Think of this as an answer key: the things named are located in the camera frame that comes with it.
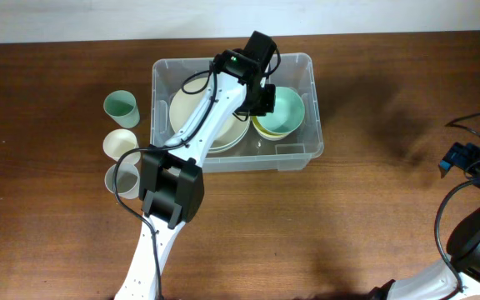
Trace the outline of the mint green cup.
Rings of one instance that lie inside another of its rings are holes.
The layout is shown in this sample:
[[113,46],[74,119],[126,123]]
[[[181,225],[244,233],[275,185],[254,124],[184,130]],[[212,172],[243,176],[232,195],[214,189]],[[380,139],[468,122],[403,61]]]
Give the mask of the mint green cup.
[[137,100],[129,91],[117,90],[108,94],[103,102],[103,109],[123,128],[134,128],[140,122]]

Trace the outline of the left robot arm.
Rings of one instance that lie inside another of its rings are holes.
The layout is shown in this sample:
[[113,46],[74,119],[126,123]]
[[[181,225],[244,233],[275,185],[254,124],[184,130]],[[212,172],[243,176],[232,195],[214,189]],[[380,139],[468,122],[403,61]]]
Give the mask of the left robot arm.
[[249,118],[274,109],[277,44],[255,31],[242,49],[226,50],[209,63],[201,100],[163,146],[137,148],[142,156],[138,196],[139,240],[117,299],[163,298],[162,270],[173,243],[197,213],[204,196],[203,163],[223,124],[234,114]]

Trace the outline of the mint green small bowl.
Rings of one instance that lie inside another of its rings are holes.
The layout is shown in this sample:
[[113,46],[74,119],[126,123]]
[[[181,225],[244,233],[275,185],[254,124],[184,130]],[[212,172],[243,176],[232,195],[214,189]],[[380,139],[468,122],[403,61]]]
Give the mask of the mint green small bowl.
[[304,117],[302,98],[289,87],[277,87],[273,112],[257,117],[257,120],[270,133],[288,134],[299,128]]

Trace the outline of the beige bowl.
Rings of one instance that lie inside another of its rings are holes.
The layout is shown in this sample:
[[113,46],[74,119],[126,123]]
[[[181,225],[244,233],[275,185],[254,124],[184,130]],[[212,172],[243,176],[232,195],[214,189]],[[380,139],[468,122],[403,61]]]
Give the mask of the beige bowl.
[[[169,121],[175,133],[178,133],[180,131],[184,123],[188,120],[192,112],[201,102],[204,94],[205,92],[200,92],[198,94],[191,95],[186,94],[181,89],[179,89],[173,96],[169,108]],[[241,121],[231,115],[222,125],[222,128],[218,131],[215,140],[219,139],[231,126],[240,125],[243,123],[248,124],[250,127],[249,121]]]
[[249,125],[246,123],[231,126],[209,148],[209,153],[222,153],[237,145],[247,134]]

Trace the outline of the cream white cup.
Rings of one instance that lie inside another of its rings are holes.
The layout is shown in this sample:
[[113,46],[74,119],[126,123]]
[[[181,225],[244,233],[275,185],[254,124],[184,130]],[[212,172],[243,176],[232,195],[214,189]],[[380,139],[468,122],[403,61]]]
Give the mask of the cream white cup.
[[128,129],[111,131],[103,139],[102,143],[102,149],[105,154],[116,162],[124,153],[135,148],[138,148],[137,137]]

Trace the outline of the yellow small bowl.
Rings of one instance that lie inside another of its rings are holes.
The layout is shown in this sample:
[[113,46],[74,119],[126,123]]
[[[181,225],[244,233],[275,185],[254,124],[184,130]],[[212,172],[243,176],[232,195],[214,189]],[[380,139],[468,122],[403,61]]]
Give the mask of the yellow small bowl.
[[252,117],[252,123],[254,127],[258,127],[266,133],[287,134],[288,136],[293,132],[293,130],[284,123],[261,123],[262,119],[265,119],[265,117]]

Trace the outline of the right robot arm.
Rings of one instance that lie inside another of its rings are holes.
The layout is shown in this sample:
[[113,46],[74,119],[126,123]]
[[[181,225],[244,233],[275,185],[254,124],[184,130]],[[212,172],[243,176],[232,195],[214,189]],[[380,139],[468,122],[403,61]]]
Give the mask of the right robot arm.
[[[480,137],[470,127],[459,122],[480,116],[480,112],[455,118],[450,128],[461,128]],[[444,247],[440,239],[440,224],[448,202],[464,188],[480,189],[480,146],[454,143],[438,164],[444,177],[453,167],[463,171],[466,181],[454,187],[441,201],[434,223],[434,238],[441,259],[417,275],[391,280],[375,287],[368,299],[464,299],[480,295],[480,207],[465,217],[452,231]]]

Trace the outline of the white small bowl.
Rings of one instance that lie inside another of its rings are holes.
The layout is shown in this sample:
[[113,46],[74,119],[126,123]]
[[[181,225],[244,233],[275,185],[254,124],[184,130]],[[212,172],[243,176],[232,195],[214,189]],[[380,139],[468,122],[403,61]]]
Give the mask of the white small bowl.
[[260,128],[258,128],[258,127],[255,127],[255,129],[262,138],[267,139],[269,141],[279,141],[279,140],[284,139],[287,136],[287,134],[267,133],[267,132],[264,132],[263,130],[261,130]]

